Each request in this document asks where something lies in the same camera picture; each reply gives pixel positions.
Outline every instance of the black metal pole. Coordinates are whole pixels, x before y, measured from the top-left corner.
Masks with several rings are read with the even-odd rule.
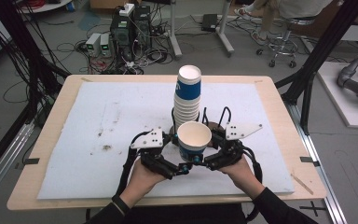
[[[334,46],[345,35],[357,16],[358,0],[345,1],[300,70],[293,74],[293,77],[288,77],[276,83],[277,87],[281,87],[292,82],[287,92],[282,95],[282,99],[291,105],[296,104],[298,97],[304,91],[300,124],[306,134],[309,134],[308,117],[313,79]]]

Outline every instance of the chair wheel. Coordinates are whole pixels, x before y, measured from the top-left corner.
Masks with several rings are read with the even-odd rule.
[[[268,64],[269,67],[275,67],[275,60],[271,60]]]
[[[294,68],[294,67],[296,67],[297,66],[297,63],[295,62],[295,61],[291,61],[290,63],[289,63],[289,67],[291,67],[291,68]]]

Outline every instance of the gray floor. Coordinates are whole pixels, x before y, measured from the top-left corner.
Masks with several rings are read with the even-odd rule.
[[[109,15],[95,15],[86,9],[73,13],[64,10],[55,10],[38,15],[39,20],[47,22],[74,21],[65,25],[41,24],[41,29],[52,49],[62,43],[72,43],[84,40],[93,32],[105,32],[108,25],[92,28],[95,24],[109,24]],[[177,19],[178,24],[184,24],[177,34],[200,33],[200,28],[189,17]],[[276,32],[282,28],[275,27]],[[228,58],[222,43],[216,35],[179,35],[178,41],[183,52],[182,59],[173,60],[168,64],[153,64],[146,67],[145,74],[153,75],[175,75],[184,64],[194,64],[200,68],[203,75],[236,75],[236,76],[269,76],[274,81],[293,74],[299,66],[306,61],[307,54],[298,54],[297,68],[289,68],[289,59],[279,58],[275,68],[268,67],[272,56],[266,50],[261,56],[256,56],[258,46],[243,30],[227,27],[227,38],[231,42],[235,53]],[[304,53],[299,43],[300,52]],[[59,49],[69,49],[69,45],[60,45]],[[76,52],[55,51],[62,64],[72,74],[85,74],[86,60]],[[355,43],[342,42],[336,46],[331,56],[350,60],[358,55],[358,47]],[[8,103],[4,101],[3,95],[10,86],[20,82],[16,76],[14,67],[5,55],[0,53],[0,139],[7,129],[20,114],[25,103]],[[5,99],[10,102],[23,101],[25,99],[25,86],[19,84],[11,88]],[[15,164],[8,171],[0,184],[0,223],[81,223],[84,221],[85,209],[65,209],[48,211],[13,212],[7,210],[8,197],[13,190],[21,169],[16,169],[17,162],[21,162],[25,149],[36,139],[39,130],[33,133],[27,146]],[[344,212],[348,223],[358,223],[358,129],[347,128],[339,116],[337,110],[329,99],[324,87],[318,78],[315,78],[312,102],[310,109],[310,136],[317,148],[324,169],[334,189],[337,199]],[[296,209],[300,206],[311,207],[310,201],[288,202]],[[316,207],[325,208],[322,201],[314,201]],[[248,203],[243,205],[245,213],[252,209]],[[319,223],[330,223],[328,214],[324,210],[314,213],[309,209],[301,209],[302,212],[314,218]],[[254,223],[265,223],[259,216]]]

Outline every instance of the wooden table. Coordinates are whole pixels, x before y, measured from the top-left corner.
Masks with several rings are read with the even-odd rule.
[[[48,120],[37,139],[30,158],[40,158],[38,164],[26,165],[14,188],[7,207],[10,210],[34,210],[50,208],[104,207],[110,199],[90,200],[37,200],[47,170],[50,154],[55,147],[66,118],[75,102],[83,82],[175,82],[177,76],[90,76],[72,75],[62,87]],[[295,192],[282,195],[283,200],[322,199],[326,195],[324,185],[312,162],[302,162],[300,157],[309,154],[297,133],[280,94],[269,77],[203,76],[202,82],[255,84],[272,130],[282,151],[287,169],[292,176]],[[246,196],[191,196],[144,198],[137,205],[196,204],[196,203],[243,203]]]

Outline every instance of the blue paper cup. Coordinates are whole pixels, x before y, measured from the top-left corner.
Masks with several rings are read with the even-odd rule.
[[[191,161],[195,155],[202,154],[212,138],[211,130],[196,121],[182,124],[177,134],[180,156],[184,161]]]
[[[193,101],[201,95],[201,71],[194,65],[179,69],[175,94],[184,101]]]

